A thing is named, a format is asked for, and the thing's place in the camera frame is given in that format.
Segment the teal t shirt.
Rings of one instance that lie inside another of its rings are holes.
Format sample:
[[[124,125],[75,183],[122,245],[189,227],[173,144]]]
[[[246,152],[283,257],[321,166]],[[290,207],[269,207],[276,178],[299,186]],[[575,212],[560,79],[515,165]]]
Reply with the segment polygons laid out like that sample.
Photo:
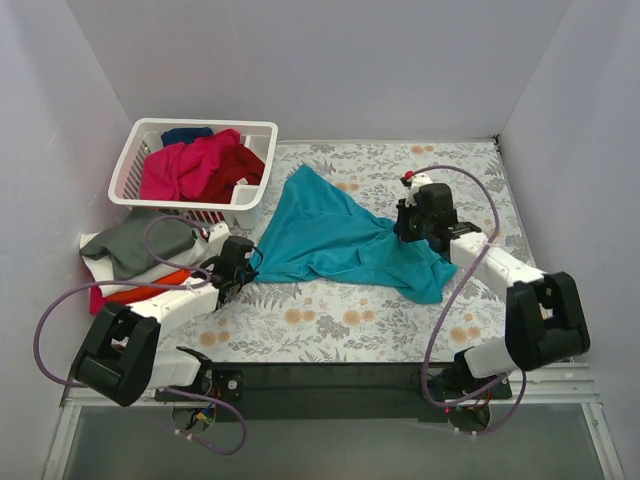
[[[427,243],[403,243],[377,217],[302,165],[285,182],[254,258],[259,283],[319,278],[389,287],[418,304],[437,304],[457,267]]]

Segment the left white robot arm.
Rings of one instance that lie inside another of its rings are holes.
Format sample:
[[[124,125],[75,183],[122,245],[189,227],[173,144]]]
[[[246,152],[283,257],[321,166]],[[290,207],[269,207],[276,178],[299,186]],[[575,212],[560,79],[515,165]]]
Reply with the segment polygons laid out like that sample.
[[[258,272],[251,266],[254,243],[231,236],[221,252],[189,277],[180,290],[120,305],[104,305],[94,319],[72,366],[72,378],[126,407],[148,389],[177,389],[193,400],[205,398],[217,386],[213,363],[189,347],[160,352],[160,340],[182,325],[206,317],[231,302]]]

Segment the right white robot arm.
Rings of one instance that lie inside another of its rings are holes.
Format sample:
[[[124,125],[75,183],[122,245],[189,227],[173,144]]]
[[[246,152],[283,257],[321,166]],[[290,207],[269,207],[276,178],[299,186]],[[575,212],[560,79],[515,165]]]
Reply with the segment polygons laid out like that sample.
[[[582,355],[591,347],[576,282],[565,272],[546,273],[493,246],[471,222],[461,222],[451,189],[426,175],[405,180],[394,231],[405,242],[425,241],[447,261],[466,269],[505,304],[503,336],[458,352],[429,376],[425,391],[475,397],[502,374],[529,372]]]

